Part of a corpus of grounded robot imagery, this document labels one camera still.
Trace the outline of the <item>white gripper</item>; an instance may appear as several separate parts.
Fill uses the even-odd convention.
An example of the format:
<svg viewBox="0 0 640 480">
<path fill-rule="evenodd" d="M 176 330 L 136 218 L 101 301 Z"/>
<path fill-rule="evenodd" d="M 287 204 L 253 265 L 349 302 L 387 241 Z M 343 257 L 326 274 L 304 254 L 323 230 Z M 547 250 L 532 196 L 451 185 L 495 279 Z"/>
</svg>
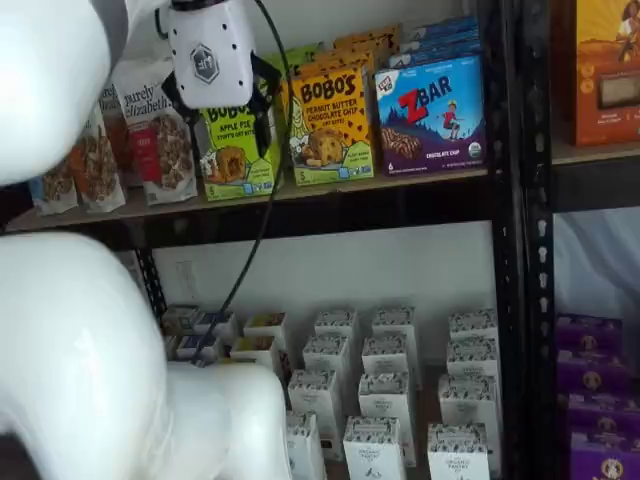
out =
<svg viewBox="0 0 640 480">
<path fill-rule="evenodd" d="M 280 91 L 281 72 L 253 53 L 254 35 L 244 3 L 172 1 L 168 40 L 174 72 L 161 88 L 192 139 L 196 141 L 197 109 L 248 103 L 257 152 L 264 156 L 271 145 L 269 111 Z"/>
</svg>

